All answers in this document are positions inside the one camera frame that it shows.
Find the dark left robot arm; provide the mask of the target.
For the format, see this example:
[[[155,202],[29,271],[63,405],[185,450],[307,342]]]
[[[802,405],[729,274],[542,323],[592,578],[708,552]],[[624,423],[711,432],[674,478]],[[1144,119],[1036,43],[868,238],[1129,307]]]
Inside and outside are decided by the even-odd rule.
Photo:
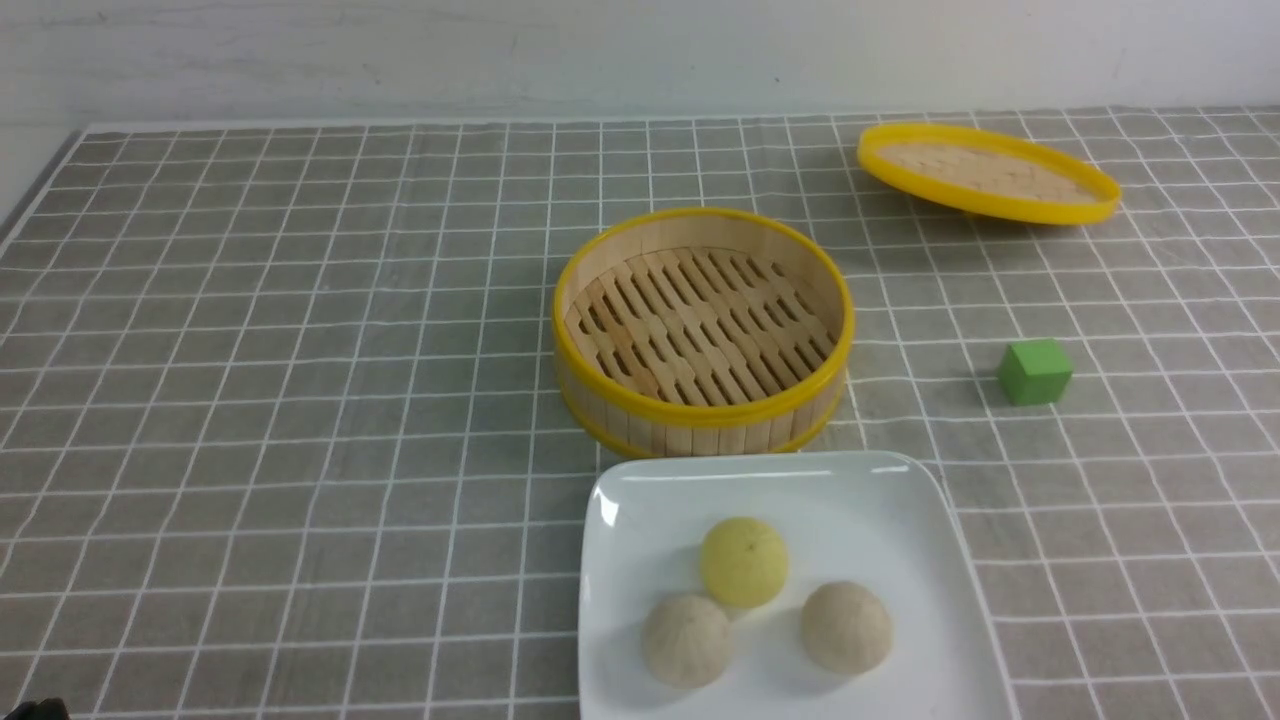
[[[70,720],[70,715],[63,700],[46,698],[20,702],[4,720]]]

